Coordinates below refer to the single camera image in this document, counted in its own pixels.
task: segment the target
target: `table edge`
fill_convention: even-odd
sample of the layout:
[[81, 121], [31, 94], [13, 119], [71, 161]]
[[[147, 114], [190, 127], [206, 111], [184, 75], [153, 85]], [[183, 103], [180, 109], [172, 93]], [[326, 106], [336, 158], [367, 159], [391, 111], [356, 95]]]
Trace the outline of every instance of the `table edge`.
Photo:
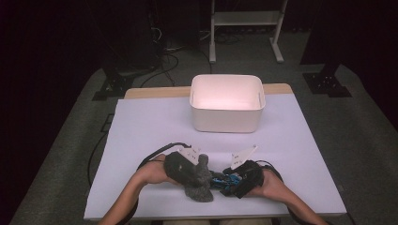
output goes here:
[[[264, 83], [263, 89], [265, 95], [293, 94], [291, 86], [287, 83]], [[124, 99], [175, 98], [188, 97], [190, 94], [190, 86], [131, 88], [127, 90]]]

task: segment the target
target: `metal rack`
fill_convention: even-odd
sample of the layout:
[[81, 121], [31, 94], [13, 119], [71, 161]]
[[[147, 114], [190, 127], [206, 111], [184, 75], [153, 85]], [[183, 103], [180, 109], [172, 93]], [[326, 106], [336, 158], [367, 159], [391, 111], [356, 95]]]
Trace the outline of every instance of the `metal rack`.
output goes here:
[[210, 49], [209, 61], [216, 63], [216, 45], [214, 42], [215, 26], [226, 25], [276, 25], [275, 34], [269, 39], [278, 63], [284, 62], [278, 47], [278, 38], [286, 9], [287, 0], [283, 0], [279, 11], [234, 11], [216, 12], [215, 0], [211, 1], [211, 27], [210, 27]]

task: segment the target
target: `storage container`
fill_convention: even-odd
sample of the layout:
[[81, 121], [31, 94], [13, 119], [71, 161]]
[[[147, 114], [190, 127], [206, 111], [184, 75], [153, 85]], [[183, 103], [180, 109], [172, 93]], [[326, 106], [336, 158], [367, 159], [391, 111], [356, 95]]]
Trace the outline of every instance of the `storage container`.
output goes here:
[[193, 78], [193, 126], [208, 132], [254, 132], [266, 105], [263, 84], [253, 75], [203, 74]]

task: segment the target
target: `gray carpet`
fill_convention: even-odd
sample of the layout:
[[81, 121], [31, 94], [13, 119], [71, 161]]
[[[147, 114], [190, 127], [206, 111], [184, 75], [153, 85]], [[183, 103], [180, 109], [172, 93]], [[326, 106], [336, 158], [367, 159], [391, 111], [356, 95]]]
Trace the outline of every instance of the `gray carpet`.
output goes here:
[[[332, 178], [340, 190], [347, 211], [356, 224], [396, 224], [398, 208], [398, 133], [364, 90], [358, 76], [340, 66], [336, 76], [352, 97], [332, 98], [313, 95], [302, 77], [303, 72], [317, 72], [322, 65], [300, 66], [299, 61], [308, 33], [281, 33], [279, 46], [285, 62], [276, 63], [268, 37], [238, 36], [231, 45], [218, 44], [213, 73], [252, 74], [263, 83], [288, 83], [314, 135]], [[208, 44], [201, 45], [208, 53]], [[190, 85], [197, 74], [209, 73], [205, 56], [198, 51], [174, 53], [178, 66], [170, 71], [177, 86]], [[164, 67], [175, 62], [164, 57]], [[135, 80], [139, 87], [149, 75]], [[117, 97], [92, 101], [105, 75], [94, 73], [77, 99], [58, 134], [38, 175], [11, 224], [93, 224], [84, 221], [89, 190], [86, 168], [92, 149], [99, 141], [101, 126], [109, 113], [115, 112]], [[147, 87], [170, 86], [159, 75]], [[102, 141], [93, 156], [91, 179], [95, 176], [105, 145]], [[348, 215], [328, 217], [334, 224], [353, 224]], [[295, 224], [284, 217], [282, 224]]]

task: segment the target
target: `white table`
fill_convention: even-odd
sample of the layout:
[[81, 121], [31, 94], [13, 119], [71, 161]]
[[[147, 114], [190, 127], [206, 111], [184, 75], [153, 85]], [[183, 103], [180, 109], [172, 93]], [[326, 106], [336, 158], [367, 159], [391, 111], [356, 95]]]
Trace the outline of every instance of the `white table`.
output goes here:
[[[266, 108], [259, 128], [250, 134], [207, 133], [191, 124], [189, 87], [133, 89], [117, 103], [115, 118], [85, 208], [84, 219], [108, 211], [139, 163], [168, 143], [184, 142], [209, 156], [210, 170], [221, 172], [231, 154], [258, 145], [253, 160], [267, 160], [284, 182], [320, 215], [346, 213], [342, 199], [287, 84], [265, 84]], [[175, 151], [173, 148], [165, 154]], [[183, 187], [148, 185], [133, 219], [269, 218], [287, 216], [278, 202], [224, 197], [195, 202]]]

